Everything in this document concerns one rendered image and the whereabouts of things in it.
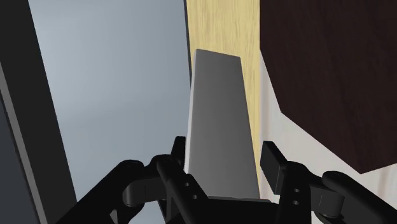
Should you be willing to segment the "dark brown robot stand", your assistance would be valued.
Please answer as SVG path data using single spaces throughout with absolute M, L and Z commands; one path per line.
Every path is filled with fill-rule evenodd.
M 397 0 L 260 0 L 281 112 L 359 173 L 397 164 Z

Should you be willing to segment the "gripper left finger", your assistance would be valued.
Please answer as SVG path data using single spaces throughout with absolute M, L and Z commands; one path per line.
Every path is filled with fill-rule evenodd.
M 209 224 L 209 199 L 183 170 L 185 142 L 176 137 L 171 153 L 153 157 L 148 165 L 120 162 L 56 224 L 129 224 L 153 201 L 165 224 Z

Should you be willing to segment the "black framed grey screen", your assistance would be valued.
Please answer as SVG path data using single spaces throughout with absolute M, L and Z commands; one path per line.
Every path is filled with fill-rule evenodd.
M 187 0 L 0 0 L 0 224 L 56 224 L 187 132 Z

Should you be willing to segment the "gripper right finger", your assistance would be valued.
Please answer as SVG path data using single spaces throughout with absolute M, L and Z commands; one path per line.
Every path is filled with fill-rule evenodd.
M 397 209 L 339 171 L 321 177 L 287 160 L 272 141 L 262 143 L 260 167 L 279 195 L 276 224 L 397 224 Z

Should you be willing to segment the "grey flat rectangular slab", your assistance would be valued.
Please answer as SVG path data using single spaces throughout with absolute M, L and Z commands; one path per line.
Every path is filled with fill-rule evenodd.
M 185 172 L 208 196 L 260 197 L 238 56 L 195 51 Z

